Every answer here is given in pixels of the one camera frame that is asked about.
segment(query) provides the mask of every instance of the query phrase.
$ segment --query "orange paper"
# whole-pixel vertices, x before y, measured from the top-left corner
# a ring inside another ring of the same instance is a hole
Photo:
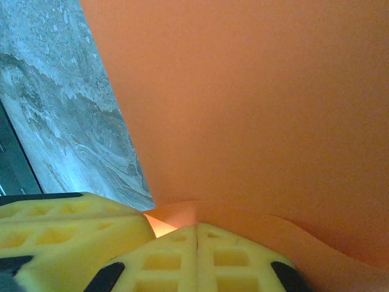
[[[81,4],[149,215],[258,240],[317,291],[389,290],[386,1]]]

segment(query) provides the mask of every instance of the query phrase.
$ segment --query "orange surface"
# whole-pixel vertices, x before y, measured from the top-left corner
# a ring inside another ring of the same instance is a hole
[[[204,200],[169,216],[291,228],[328,271],[359,271],[312,275],[320,291],[389,289],[386,1],[81,4],[162,214]]]

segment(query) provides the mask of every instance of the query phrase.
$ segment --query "marble surface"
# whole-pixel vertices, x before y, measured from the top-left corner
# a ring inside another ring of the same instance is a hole
[[[45,192],[154,207],[78,1],[0,2],[0,98]]]

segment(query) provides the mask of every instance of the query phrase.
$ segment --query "gray marble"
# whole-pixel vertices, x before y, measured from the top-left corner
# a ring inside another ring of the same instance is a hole
[[[45,192],[154,207],[78,1],[1,1],[0,98]]]

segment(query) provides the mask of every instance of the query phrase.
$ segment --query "orange sheet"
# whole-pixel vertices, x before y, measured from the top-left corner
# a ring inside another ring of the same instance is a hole
[[[149,215],[263,242],[318,291],[389,290],[386,1],[81,4]]]

